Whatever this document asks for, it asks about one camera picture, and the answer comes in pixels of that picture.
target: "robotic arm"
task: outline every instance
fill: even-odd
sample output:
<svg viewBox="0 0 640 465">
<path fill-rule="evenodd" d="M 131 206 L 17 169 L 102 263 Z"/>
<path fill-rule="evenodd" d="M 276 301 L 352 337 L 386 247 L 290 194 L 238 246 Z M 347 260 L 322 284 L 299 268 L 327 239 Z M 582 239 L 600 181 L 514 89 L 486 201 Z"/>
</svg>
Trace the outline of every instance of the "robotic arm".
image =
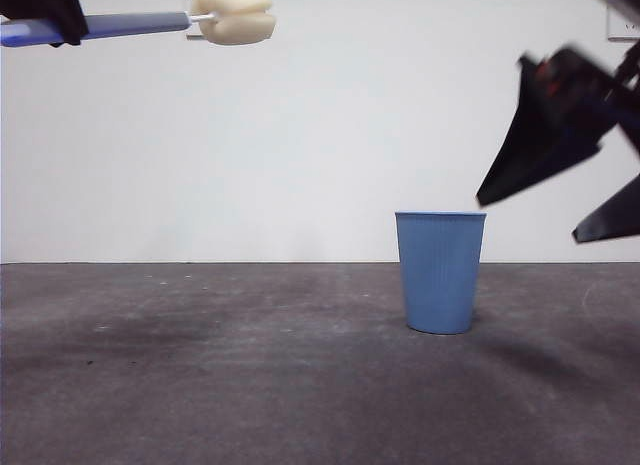
<svg viewBox="0 0 640 465">
<path fill-rule="evenodd" d="M 45 19 L 59 31 L 62 42 L 80 45 L 89 33 L 78 0 L 0 0 L 0 14 L 13 19 Z"/>
<path fill-rule="evenodd" d="M 640 24 L 640 0 L 607 1 Z M 570 47 L 539 63 L 523 56 L 518 109 L 478 191 L 480 205 L 514 195 L 594 156 L 601 149 L 600 139 L 616 125 L 640 153 L 639 61 L 640 43 L 613 75 Z M 579 243 L 632 235 L 640 235 L 640 176 L 573 232 Z"/>
</svg>

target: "wall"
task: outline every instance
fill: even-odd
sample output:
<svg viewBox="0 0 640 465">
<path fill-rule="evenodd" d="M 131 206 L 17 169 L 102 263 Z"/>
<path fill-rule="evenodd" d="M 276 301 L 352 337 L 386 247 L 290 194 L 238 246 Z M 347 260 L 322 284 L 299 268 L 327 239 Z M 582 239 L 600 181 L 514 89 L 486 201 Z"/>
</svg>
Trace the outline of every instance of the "wall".
<svg viewBox="0 0 640 465">
<path fill-rule="evenodd" d="M 5 262 L 397 260 L 393 212 L 475 210 L 516 61 L 574 41 L 612 68 L 596 0 L 274 0 L 271 41 L 180 33 L 3 54 Z M 85 13 L 183 0 L 82 0 Z M 638 173 L 620 134 L 490 207 L 485 261 L 637 261 L 573 227 Z"/>
</svg>

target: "cup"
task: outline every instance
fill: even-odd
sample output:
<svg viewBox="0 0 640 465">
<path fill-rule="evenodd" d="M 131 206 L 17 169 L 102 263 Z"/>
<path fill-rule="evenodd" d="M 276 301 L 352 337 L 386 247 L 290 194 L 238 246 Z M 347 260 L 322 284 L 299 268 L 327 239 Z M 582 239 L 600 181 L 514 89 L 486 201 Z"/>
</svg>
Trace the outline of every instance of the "cup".
<svg viewBox="0 0 640 465">
<path fill-rule="evenodd" d="M 396 212 L 407 325 L 435 334 L 471 328 L 486 214 Z"/>
</svg>

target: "cream foam object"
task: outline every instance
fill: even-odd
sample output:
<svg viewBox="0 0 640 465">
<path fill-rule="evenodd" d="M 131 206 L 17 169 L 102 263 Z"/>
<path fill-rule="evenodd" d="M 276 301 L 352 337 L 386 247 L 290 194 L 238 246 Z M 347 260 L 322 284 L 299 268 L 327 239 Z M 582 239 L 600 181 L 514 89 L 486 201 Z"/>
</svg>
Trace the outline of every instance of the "cream foam object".
<svg viewBox="0 0 640 465">
<path fill-rule="evenodd" d="M 243 45 L 271 38 L 274 16 L 265 13 L 271 0 L 193 0 L 191 13 L 216 14 L 199 23 L 204 37 L 219 45 Z"/>
</svg>

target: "floor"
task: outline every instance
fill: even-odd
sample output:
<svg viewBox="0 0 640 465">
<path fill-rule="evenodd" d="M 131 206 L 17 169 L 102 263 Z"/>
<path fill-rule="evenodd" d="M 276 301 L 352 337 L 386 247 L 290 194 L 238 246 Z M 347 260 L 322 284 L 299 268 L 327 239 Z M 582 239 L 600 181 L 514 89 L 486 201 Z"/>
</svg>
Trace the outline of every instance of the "floor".
<svg viewBox="0 0 640 465">
<path fill-rule="evenodd" d="M 640 463 L 640 264 L 484 264 L 449 337 L 396 264 L 2 274 L 8 465 Z"/>
</svg>

